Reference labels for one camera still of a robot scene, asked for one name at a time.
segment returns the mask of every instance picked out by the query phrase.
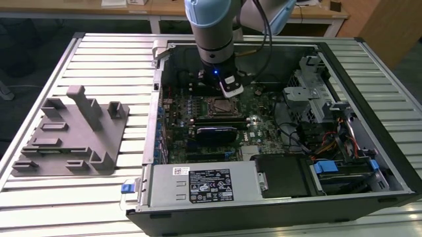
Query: blue plastic tab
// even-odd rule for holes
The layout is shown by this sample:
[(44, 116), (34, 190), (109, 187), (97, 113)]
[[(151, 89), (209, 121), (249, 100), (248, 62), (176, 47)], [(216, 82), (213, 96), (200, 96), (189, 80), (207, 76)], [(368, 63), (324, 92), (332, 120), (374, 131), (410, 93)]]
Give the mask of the blue plastic tab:
[(163, 114), (164, 114), (164, 109), (163, 109), (161, 106), (157, 108), (157, 114), (159, 114), (159, 115), (163, 115)]
[(332, 160), (318, 161), (316, 164), (314, 164), (314, 169), (316, 174), (338, 171), (335, 162)]
[(378, 169), (379, 169), (378, 162), (376, 162), (374, 159), (370, 160), (370, 165), (371, 165), (371, 168), (372, 168), (374, 170), (378, 170)]
[(135, 193), (135, 184), (121, 184), (121, 194), (133, 194)]
[(322, 168), (318, 164), (314, 164), (314, 169), (315, 169), (315, 173), (320, 174), (322, 173)]

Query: blue drive latch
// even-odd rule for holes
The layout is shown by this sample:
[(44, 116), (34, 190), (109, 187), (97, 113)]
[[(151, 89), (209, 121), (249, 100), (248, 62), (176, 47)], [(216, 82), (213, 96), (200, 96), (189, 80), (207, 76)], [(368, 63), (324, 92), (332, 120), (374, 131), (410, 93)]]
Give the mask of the blue drive latch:
[(318, 161), (316, 164), (314, 164), (314, 169), (316, 174), (338, 171), (332, 160)]
[(120, 192), (121, 194), (135, 193), (135, 180), (125, 180), (125, 182), (121, 184)]

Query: motherboard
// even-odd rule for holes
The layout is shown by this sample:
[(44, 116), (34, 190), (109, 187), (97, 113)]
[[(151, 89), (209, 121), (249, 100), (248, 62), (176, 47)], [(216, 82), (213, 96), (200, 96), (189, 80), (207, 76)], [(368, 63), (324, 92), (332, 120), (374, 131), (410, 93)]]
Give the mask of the motherboard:
[[(189, 89), (171, 94), (168, 90), (163, 100), (168, 163), (240, 161), (251, 155), (283, 153), (272, 111), (276, 95), (261, 85), (245, 87), (229, 99), (195, 96)], [(209, 127), (225, 133), (212, 137)], [(201, 133), (205, 144), (196, 141)]]

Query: open computer tower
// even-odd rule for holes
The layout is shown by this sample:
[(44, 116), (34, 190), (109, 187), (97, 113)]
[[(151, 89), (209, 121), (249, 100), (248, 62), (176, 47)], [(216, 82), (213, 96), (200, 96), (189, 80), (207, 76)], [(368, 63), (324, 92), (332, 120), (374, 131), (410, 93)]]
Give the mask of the open computer tower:
[[(236, 43), (236, 50), (257, 42)], [(192, 41), (165, 41), (137, 206), (151, 236), (346, 222), (420, 198), (422, 181), (323, 42), (237, 60), (244, 92), (201, 81)]]

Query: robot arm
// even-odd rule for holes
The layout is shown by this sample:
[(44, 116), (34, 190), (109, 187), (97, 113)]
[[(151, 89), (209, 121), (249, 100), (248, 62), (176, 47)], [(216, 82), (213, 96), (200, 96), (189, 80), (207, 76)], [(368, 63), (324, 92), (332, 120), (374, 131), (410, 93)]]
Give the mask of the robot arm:
[[(287, 23), (296, 0), (263, 0), (261, 6), (272, 34)], [(261, 16), (252, 0), (184, 0), (185, 15), (204, 67), (204, 81), (219, 87), (227, 98), (243, 92), (235, 66), (232, 19), (240, 13), (241, 25), (264, 31)]]

